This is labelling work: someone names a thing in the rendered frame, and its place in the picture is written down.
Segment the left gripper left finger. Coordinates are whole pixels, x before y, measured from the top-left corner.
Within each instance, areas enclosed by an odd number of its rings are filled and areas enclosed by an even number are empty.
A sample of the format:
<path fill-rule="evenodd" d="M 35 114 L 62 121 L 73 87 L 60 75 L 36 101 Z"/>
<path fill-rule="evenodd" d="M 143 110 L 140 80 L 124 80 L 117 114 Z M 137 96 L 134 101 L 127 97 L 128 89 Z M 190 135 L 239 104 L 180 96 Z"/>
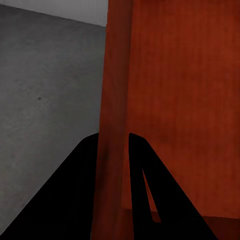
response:
<path fill-rule="evenodd" d="M 91 240 L 98 140 L 80 141 L 0 240 Z"/>

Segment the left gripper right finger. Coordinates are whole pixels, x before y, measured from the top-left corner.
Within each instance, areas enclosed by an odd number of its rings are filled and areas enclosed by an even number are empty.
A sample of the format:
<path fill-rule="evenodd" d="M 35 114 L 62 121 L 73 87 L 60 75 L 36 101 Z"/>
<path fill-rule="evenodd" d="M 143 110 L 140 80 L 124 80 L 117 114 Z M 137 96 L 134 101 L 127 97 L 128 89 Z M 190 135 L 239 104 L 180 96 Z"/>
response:
<path fill-rule="evenodd" d="M 148 141 L 128 135 L 134 240 L 218 240 Z M 161 223 L 151 215 L 144 175 Z"/>

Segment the storage box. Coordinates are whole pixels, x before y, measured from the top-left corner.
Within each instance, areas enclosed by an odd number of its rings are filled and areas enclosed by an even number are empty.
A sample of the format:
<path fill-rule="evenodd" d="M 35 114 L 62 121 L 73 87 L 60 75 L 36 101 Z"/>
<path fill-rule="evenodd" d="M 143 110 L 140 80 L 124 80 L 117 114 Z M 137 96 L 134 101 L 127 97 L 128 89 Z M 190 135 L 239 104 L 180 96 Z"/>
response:
<path fill-rule="evenodd" d="M 129 133 L 240 240 L 240 0 L 108 0 L 99 125 L 90 240 L 134 240 Z"/>

